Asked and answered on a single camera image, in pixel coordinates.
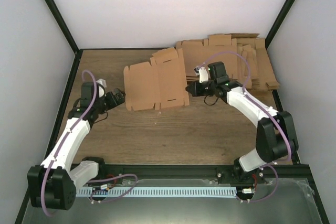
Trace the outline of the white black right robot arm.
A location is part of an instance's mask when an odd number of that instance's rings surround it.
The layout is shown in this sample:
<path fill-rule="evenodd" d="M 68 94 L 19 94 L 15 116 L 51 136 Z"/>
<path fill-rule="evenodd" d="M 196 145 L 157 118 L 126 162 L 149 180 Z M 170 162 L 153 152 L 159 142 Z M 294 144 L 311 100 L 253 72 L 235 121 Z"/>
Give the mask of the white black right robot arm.
<path fill-rule="evenodd" d="M 199 80 L 187 85 L 193 97 L 213 97 L 236 108 L 257 129 L 255 148 L 234 161 L 233 177 L 244 184 L 252 172 L 284 157 L 291 158 L 299 145 L 292 115 L 279 112 L 252 96 L 236 80 L 230 80 L 223 62 L 194 69 Z"/>

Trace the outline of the grey metal front plate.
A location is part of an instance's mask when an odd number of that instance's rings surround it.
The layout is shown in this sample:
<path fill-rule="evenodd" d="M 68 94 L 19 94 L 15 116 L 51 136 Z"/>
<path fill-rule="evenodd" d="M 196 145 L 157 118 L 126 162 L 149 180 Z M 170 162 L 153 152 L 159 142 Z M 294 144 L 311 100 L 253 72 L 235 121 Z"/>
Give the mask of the grey metal front plate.
<path fill-rule="evenodd" d="M 233 198 L 122 198 L 91 204 L 77 198 L 68 211 L 47 217 L 27 207 L 23 223 L 322 223 L 314 194 L 305 180 L 278 181 L 261 202 Z"/>

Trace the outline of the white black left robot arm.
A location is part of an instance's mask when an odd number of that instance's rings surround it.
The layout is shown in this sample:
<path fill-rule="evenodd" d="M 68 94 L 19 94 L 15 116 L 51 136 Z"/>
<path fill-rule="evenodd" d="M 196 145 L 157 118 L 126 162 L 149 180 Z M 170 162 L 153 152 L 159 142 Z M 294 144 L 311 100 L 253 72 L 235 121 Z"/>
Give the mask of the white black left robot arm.
<path fill-rule="evenodd" d="M 43 210 L 68 210 L 72 207 L 77 189 L 89 180 L 102 184 L 107 178 L 103 159 L 85 158 L 72 168 L 74 157 L 100 115 L 125 102 L 125 92 L 115 88 L 106 91 L 106 82 L 84 82 L 81 96 L 68 113 L 65 129 L 55 147 L 40 165 L 27 173 L 31 205 Z"/>

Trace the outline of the cardboard box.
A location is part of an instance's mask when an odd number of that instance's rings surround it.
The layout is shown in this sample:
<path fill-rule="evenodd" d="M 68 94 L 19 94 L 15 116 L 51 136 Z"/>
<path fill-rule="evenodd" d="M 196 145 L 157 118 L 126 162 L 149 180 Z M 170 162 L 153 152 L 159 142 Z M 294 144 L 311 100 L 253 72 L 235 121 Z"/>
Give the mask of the cardboard box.
<path fill-rule="evenodd" d="M 129 111 L 190 104 L 182 49 L 159 50 L 150 61 L 126 66 L 123 75 L 125 106 Z"/>

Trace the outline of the stack of flat cardboard blanks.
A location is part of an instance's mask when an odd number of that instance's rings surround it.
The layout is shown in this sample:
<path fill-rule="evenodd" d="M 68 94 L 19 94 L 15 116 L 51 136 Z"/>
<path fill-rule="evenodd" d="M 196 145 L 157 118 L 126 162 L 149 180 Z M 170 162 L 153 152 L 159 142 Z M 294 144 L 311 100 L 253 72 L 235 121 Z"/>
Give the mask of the stack of flat cardboard blanks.
<path fill-rule="evenodd" d="M 276 90 L 277 81 L 265 45 L 258 34 L 214 34 L 205 39 L 182 40 L 175 44 L 184 54 L 187 81 L 198 80 L 195 67 L 221 61 L 230 79 L 243 83 L 250 69 L 250 90 Z"/>

